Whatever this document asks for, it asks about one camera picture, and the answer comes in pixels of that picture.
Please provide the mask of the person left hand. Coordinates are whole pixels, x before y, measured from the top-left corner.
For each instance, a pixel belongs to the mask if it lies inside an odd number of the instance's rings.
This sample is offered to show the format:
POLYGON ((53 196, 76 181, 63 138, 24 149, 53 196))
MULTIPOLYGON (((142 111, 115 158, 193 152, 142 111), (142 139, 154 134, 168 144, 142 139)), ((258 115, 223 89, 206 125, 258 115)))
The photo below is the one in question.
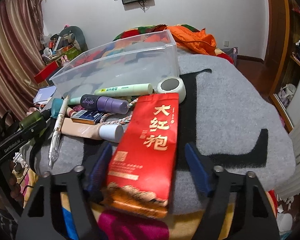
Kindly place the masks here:
MULTIPOLYGON (((9 162, 9 168, 10 168, 10 179, 9 179, 9 185, 11 186, 11 197, 15 199, 21 206, 24 204, 24 196, 21 193, 21 187, 17 183, 17 179, 15 175, 13 174, 13 169, 14 169, 14 162, 10 161, 9 162)), ((5 205, 0 199, 0 209, 4 210, 5 205)))

